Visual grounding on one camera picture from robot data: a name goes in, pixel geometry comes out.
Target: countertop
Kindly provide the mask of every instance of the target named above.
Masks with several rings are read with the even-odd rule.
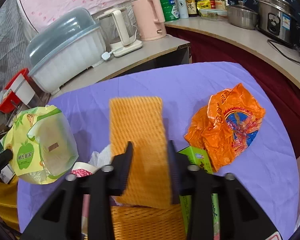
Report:
[[[200,17],[170,21],[165,25],[201,33],[244,49],[276,68],[300,89],[300,65],[282,56],[267,43],[269,38],[257,30],[247,30],[231,25],[227,21],[210,21]],[[281,45],[277,47],[288,57],[300,61],[297,51]]]
[[[112,57],[95,68],[89,68],[64,84],[58,93],[51,96],[56,98],[66,92],[90,86],[102,80],[113,78],[135,66],[155,59],[159,56],[173,52],[179,46],[186,46],[185,41],[171,35],[166,35],[154,41],[143,41],[143,47],[122,57]]]

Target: green plastic bottle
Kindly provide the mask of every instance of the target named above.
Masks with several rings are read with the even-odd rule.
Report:
[[[179,12],[174,0],[160,0],[166,22],[179,19]]]

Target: stainless steel pot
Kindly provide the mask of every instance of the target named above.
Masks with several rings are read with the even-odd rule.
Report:
[[[231,24],[254,30],[258,21],[258,14],[250,8],[244,6],[242,1],[238,5],[227,6],[228,20]]]
[[[258,27],[264,34],[288,44],[291,42],[291,25],[295,21],[293,8],[285,0],[258,0]]]

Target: dish storage box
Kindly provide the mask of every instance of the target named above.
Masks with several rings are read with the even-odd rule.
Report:
[[[83,70],[102,63],[105,51],[100,24],[86,9],[76,8],[31,40],[26,48],[29,76],[53,95]]]

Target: metal screw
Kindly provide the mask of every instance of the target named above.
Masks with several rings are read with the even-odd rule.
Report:
[[[111,165],[105,165],[105,166],[103,166],[103,167],[101,168],[101,170],[102,170],[103,172],[110,172],[110,171],[113,171],[113,170],[114,170],[114,167],[111,166]]]
[[[234,180],[234,179],[235,179],[235,176],[233,175],[233,173],[227,173],[227,174],[225,175],[225,178],[226,178],[227,180]]]
[[[66,176],[66,180],[67,181],[74,181],[74,180],[76,180],[77,179],[77,176],[75,175],[75,174],[68,174],[67,176]]]
[[[198,165],[191,164],[188,166],[189,171],[199,171],[200,167]]]

